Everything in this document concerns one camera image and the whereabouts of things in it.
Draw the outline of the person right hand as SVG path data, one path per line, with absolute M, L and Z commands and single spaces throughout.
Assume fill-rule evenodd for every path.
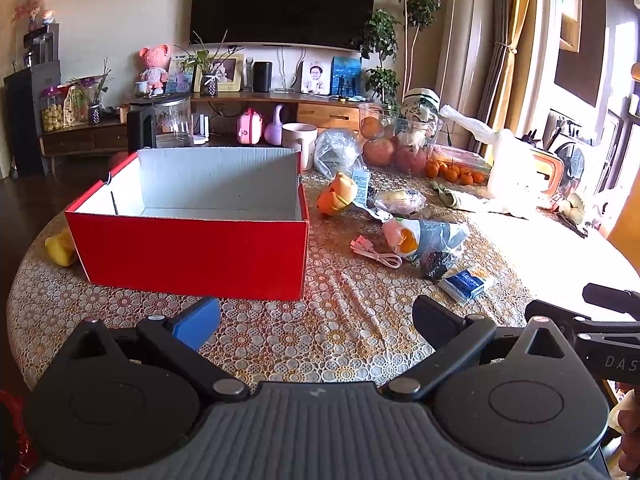
M 617 387 L 624 393 L 634 390 L 634 405 L 617 414 L 617 423 L 623 430 L 622 455 L 618 460 L 618 466 L 627 474 L 634 474 L 639 470 L 640 463 L 640 443 L 639 443 L 639 387 L 619 382 Z

